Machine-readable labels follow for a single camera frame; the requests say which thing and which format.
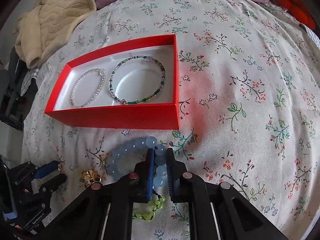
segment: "blue bead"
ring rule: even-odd
[[[108,175],[112,176],[115,181],[118,181],[122,177],[121,173],[117,170],[116,167],[109,167]]]
[[[112,153],[112,156],[110,156],[107,160],[108,165],[110,166],[115,166],[118,163],[118,156],[114,155],[114,153]]]
[[[155,157],[155,164],[156,164],[157,166],[162,166],[162,165],[164,165],[164,164],[165,164],[165,157],[164,157],[164,155],[157,155],[157,156]]]
[[[159,166],[156,169],[156,173],[157,173],[157,176],[159,176],[159,177],[166,176],[167,175],[167,167],[166,166]]]
[[[118,150],[117,150],[117,156],[118,158],[121,157],[122,155],[128,153],[128,147],[127,145],[121,146]]]
[[[128,149],[127,152],[131,153],[137,150],[136,142],[135,141],[130,141],[127,143],[126,148]]]
[[[147,147],[145,138],[139,138],[138,140],[136,140],[135,144],[138,147],[138,149],[143,149]]]
[[[163,144],[156,145],[158,149],[156,149],[156,155],[163,155],[166,152],[166,148]]]
[[[149,148],[153,148],[154,146],[157,145],[157,138],[150,136],[146,140],[146,144]]]
[[[163,177],[156,176],[153,179],[153,189],[157,189],[158,187],[163,187],[167,184],[167,181]]]

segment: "yellow-green beaded bracelet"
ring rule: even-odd
[[[142,220],[145,220],[145,221],[149,222],[156,215],[156,211],[159,210],[159,209],[162,209],[162,207],[163,207],[162,205],[163,205],[163,202],[165,201],[165,198],[161,197],[161,195],[156,193],[154,190],[152,191],[152,193],[155,194],[158,197],[158,200],[155,201],[155,205],[151,206],[151,212],[149,214],[146,214],[146,215],[133,213],[132,214],[132,218],[133,219],[140,218]]]

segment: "beaded bracelet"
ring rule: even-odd
[[[145,214],[145,215],[133,213],[132,214],[132,218],[140,218],[142,220],[145,220],[145,221],[149,222],[156,215],[156,211],[159,210],[159,209],[162,209],[162,207],[163,207],[162,205],[163,205],[163,202],[165,201],[165,198],[161,197],[161,195],[159,195],[154,190],[152,190],[152,193],[158,197],[158,200],[155,201],[155,205],[151,206],[151,212],[149,214]]]
[[[162,144],[157,145],[157,141],[158,140],[155,137],[150,136],[147,139],[140,138],[134,142],[132,141],[128,142],[125,146],[119,147],[118,149],[112,151],[112,156],[109,157],[107,160],[109,166],[105,166],[107,173],[112,175],[115,181],[118,181],[122,177],[122,174],[118,171],[117,164],[118,164],[119,158],[123,154],[133,152],[137,149],[143,149],[145,147],[154,148],[155,154],[156,154],[155,165],[157,166],[157,168],[156,168],[156,174],[154,174],[155,177],[153,179],[152,193],[158,197],[158,200],[156,200],[155,205],[151,207],[151,212],[149,214],[141,215],[141,214],[133,213],[132,218],[139,218],[145,221],[152,220],[156,214],[156,211],[158,209],[162,209],[162,203],[165,201],[165,198],[159,195],[154,190],[154,189],[157,189],[158,187],[163,187],[167,184],[167,180],[165,178],[165,176],[167,175],[167,168],[164,166],[165,164],[164,153],[166,149]]]
[[[94,94],[92,95],[91,99],[89,99],[85,104],[81,105],[81,106],[75,106],[74,102],[73,102],[73,93],[75,91],[75,88],[76,86],[78,85],[78,83],[80,82],[80,80],[86,76],[87,74],[91,73],[91,72],[99,72],[99,74],[102,76],[101,77],[101,82],[100,82],[100,85],[98,86],[96,92],[94,92]],[[106,78],[106,74],[105,74],[105,71],[104,69],[100,69],[100,68],[93,68],[93,69],[90,69],[88,70],[86,73],[84,73],[78,80],[77,82],[74,84],[73,88],[72,88],[72,91],[71,91],[71,95],[70,95],[70,102],[71,102],[71,105],[73,108],[81,108],[81,107],[85,107],[87,104],[91,103],[93,100],[95,100],[95,98],[98,96],[98,94],[100,93],[102,87],[103,87],[103,84],[104,84],[104,81],[105,81],[105,78]]]
[[[137,100],[137,101],[132,101],[132,102],[127,102],[125,99],[119,99],[116,97],[115,93],[113,92],[113,88],[112,88],[112,80],[113,80],[113,76],[114,74],[116,73],[116,70],[118,69],[118,67],[120,67],[122,64],[126,63],[127,61],[129,60],[132,60],[132,59],[136,59],[136,58],[144,58],[146,62],[151,62],[154,61],[155,63],[157,63],[159,66],[160,66],[160,69],[161,69],[161,74],[162,74],[162,77],[161,77],[161,82],[160,82],[160,86],[159,88],[151,95],[151,96],[148,96],[146,98],[143,98],[142,100]],[[110,87],[110,92],[111,92],[111,95],[113,97],[113,99],[115,101],[117,101],[118,103],[121,103],[122,105],[135,105],[135,104],[140,104],[140,103],[144,103],[146,102],[147,100],[150,100],[151,98],[153,98],[155,95],[157,95],[163,85],[164,85],[164,79],[165,79],[165,70],[164,70],[164,67],[163,65],[156,59],[154,59],[153,57],[150,57],[150,56],[134,56],[134,57],[129,57],[129,58],[126,58],[125,60],[121,61],[117,66],[116,68],[113,70],[112,72],[112,75],[110,77],[110,80],[109,80],[109,87]]]
[[[122,157],[124,154],[136,151],[137,149],[144,149],[145,147],[155,149],[156,153],[155,165],[157,166],[157,169],[156,176],[153,179],[153,189],[165,186],[166,180],[164,177],[167,175],[167,169],[163,165],[165,164],[164,153],[166,152],[166,148],[162,144],[157,144],[157,139],[153,136],[150,136],[147,139],[140,138],[136,141],[130,141],[124,146],[113,150],[112,155],[107,159],[107,165],[105,165],[107,174],[113,176],[115,181],[118,181],[122,176],[125,175],[121,174],[117,168],[120,157]]]

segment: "bed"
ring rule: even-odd
[[[68,61],[166,33],[177,35],[180,130],[68,127],[44,114]],[[97,11],[41,67],[25,120],[23,160],[59,160],[68,176],[44,222],[84,190],[82,171],[94,168],[104,184],[113,182],[101,160],[108,162],[110,152],[129,140],[152,135],[205,181],[233,184],[289,239],[305,239],[320,214],[319,60],[299,23],[271,4],[118,0]],[[139,158],[133,156],[131,165]],[[165,189],[161,194],[168,199]],[[132,239],[188,239],[186,206],[168,200],[152,222],[134,220]]]

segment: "red box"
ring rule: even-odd
[[[144,103],[55,110],[61,89],[72,68],[115,53],[162,45],[173,45],[173,101],[171,103]],[[64,66],[53,87],[44,112],[66,125],[76,127],[178,130],[180,113],[179,75],[175,34],[124,41],[97,49],[71,60]]]

